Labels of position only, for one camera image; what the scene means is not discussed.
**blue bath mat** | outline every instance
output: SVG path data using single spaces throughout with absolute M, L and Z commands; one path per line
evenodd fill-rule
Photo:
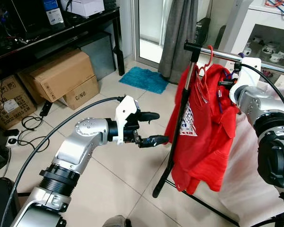
M 143 70 L 139 67 L 133 67 L 119 82 L 157 94 L 162 94 L 168 84 L 162 78 L 161 73 Z

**printed graphic on shirt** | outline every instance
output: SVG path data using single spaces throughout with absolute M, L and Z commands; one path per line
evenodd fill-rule
M 182 117 L 180 135 L 198 136 L 194 126 L 194 114 L 191 111 L 189 101 L 185 107 L 184 115 Z

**red t-shirt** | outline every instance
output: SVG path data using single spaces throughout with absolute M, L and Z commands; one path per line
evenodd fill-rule
M 187 69 L 180 80 L 175 98 L 176 106 L 165 135 L 172 142 L 177 116 L 186 82 Z M 219 191 L 226 169 L 228 154 L 235 136 L 238 108 L 229 99 L 229 91 L 218 86 L 226 70 L 212 65 L 202 80 L 192 76 L 190 97 L 182 117 L 180 135 L 174 154 L 172 177 L 179 191 L 193 194 L 205 181 L 213 191 Z

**white box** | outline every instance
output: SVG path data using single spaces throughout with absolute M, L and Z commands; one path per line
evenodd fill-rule
M 62 9 L 66 11 L 69 0 L 61 0 Z M 104 11 L 103 0 L 72 0 L 68 6 L 68 12 L 89 17 L 93 14 Z

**desk leg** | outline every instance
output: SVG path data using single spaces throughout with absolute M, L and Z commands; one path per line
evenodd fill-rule
M 125 73 L 125 68 L 124 68 L 124 58 L 122 52 L 120 17 L 113 19 L 113 26 L 114 26 L 114 35 L 115 35 L 114 53 L 117 55 L 119 75 L 122 76 Z

